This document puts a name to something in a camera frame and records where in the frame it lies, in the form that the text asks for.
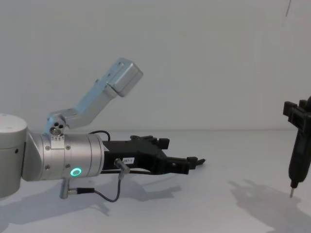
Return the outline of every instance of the wire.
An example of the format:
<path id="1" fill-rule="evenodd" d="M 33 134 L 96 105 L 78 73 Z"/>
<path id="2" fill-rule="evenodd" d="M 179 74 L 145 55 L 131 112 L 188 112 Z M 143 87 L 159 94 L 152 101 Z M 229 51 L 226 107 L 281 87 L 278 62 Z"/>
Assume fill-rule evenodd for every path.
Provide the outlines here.
<path id="1" fill-rule="evenodd" d="M 120 171 L 101 171 L 101 174 L 119 174 Z M 140 175 L 164 175 L 168 173 L 162 173 L 162 174 L 154 174 L 149 171 L 133 171 L 130 170 L 130 174 L 140 174 Z"/>
<path id="2" fill-rule="evenodd" d="M 93 131 L 93 132 L 90 132 L 89 134 L 95 134 L 95 133 L 105 133 L 108 137 L 108 142 L 110 142 L 110 133 L 108 133 L 106 130 L 97 130 L 97 131 Z"/>
<path id="3" fill-rule="evenodd" d="M 291 3 L 292 3 L 292 0 L 290 0 L 290 2 L 288 3 L 288 7 L 287 7 L 287 11 L 286 11 L 285 17 L 287 17 L 288 12 L 290 11 Z"/>
<path id="4" fill-rule="evenodd" d="M 104 198 L 108 202 L 116 202 L 120 197 L 120 191 L 121 191 L 121 180 L 118 181 L 118 192 L 117 192 L 116 198 L 114 198 L 114 199 L 109 199 L 108 197 L 104 196 L 101 192 L 96 191 L 96 190 L 94 191 L 94 193 L 98 194 L 99 196 L 101 196 L 102 198 Z"/>

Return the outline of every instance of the black holder bracket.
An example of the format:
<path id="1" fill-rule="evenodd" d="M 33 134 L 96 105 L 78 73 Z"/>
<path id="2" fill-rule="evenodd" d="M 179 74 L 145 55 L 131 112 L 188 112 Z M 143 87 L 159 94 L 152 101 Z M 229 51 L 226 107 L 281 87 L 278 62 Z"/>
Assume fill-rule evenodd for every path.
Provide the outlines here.
<path id="1" fill-rule="evenodd" d="M 299 105 L 292 102 L 284 103 L 283 115 L 303 134 L 311 135 L 311 97 L 301 100 Z"/>
<path id="2" fill-rule="evenodd" d="M 118 169 L 114 161 L 120 158 L 127 166 L 150 171 L 150 175 L 167 173 L 188 174 L 189 170 L 202 165 L 205 159 L 197 157 L 173 158 L 163 152 L 169 147 L 167 138 L 157 139 L 153 136 L 131 136 L 130 141 L 104 141 L 105 151 L 103 173 Z"/>

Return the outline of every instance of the green led ring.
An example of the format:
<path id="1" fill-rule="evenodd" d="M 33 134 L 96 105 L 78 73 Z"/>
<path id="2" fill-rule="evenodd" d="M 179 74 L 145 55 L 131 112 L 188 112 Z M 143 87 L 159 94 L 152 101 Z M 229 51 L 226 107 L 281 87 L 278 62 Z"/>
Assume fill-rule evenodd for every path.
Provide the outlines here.
<path id="1" fill-rule="evenodd" d="M 71 175 L 71 176 L 78 176 L 78 175 L 80 175 L 81 173 L 82 173 L 81 168 L 76 167 L 76 168 L 74 168 L 73 170 L 71 170 L 70 175 Z"/>

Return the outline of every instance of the robotic arm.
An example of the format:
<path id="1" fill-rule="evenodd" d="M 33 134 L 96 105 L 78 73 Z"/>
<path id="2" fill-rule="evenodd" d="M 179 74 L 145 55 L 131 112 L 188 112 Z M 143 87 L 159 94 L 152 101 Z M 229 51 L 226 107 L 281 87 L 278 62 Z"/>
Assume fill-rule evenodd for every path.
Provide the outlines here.
<path id="1" fill-rule="evenodd" d="M 70 194 L 97 193 L 94 189 L 70 188 L 70 179 L 94 177 L 99 174 L 160 175 L 188 174 L 205 160 L 167 157 L 169 139 L 132 136 L 130 141 L 102 141 L 94 133 L 67 134 L 64 129 L 90 124 L 116 96 L 125 97 L 141 79 L 142 72 L 131 61 L 121 58 L 97 80 L 81 101 L 70 109 L 52 112 L 44 133 L 33 133 L 24 120 L 0 114 L 0 198 L 18 191 L 20 179 L 42 181 L 62 179 L 60 197 Z M 147 171 L 131 170 L 142 168 Z"/>

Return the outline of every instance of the silver cylindrical joint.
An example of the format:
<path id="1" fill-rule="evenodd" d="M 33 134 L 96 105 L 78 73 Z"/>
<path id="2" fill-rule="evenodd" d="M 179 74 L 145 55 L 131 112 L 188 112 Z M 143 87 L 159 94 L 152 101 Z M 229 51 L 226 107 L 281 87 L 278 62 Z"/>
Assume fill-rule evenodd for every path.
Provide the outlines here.
<path id="1" fill-rule="evenodd" d="M 19 190 L 26 132 L 23 119 L 0 114 L 0 198 Z"/>
<path id="2" fill-rule="evenodd" d="M 92 177 L 103 166 L 104 145 L 96 134 L 65 134 L 63 147 L 53 148 L 46 134 L 30 133 L 22 177 L 26 181 Z"/>

